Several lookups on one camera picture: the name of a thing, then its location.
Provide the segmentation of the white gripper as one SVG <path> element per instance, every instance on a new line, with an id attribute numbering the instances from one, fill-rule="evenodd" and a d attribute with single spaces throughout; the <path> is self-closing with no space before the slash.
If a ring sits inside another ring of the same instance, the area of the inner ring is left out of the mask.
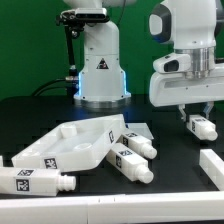
<path id="1" fill-rule="evenodd" d="M 149 99 L 155 107 L 178 105 L 183 122 L 187 119 L 185 104 L 207 102 L 203 113 L 209 118 L 213 101 L 224 100 L 224 69 L 214 69 L 208 77 L 199 79 L 187 79 L 183 73 L 154 73 Z"/>

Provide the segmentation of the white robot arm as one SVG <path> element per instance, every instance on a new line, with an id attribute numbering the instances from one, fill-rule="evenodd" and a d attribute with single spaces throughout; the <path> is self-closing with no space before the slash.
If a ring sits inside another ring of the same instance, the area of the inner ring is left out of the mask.
<path id="1" fill-rule="evenodd" d="M 115 104 L 130 94 L 119 65 L 119 31 L 107 14 L 121 0 L 63 0 L 70 6 L 60 18 L 84 33 L 84 68 L 74 99 L 91 106 Z M 149 15 L 149 32 L 173 52 L 153 62 L 149 85 L 153 106 L 204 103 L 208 114 L 224 100 L 224 62 L 215 58 L 216 35 L 224 21 L 220 0 L 163 0 Z"/>

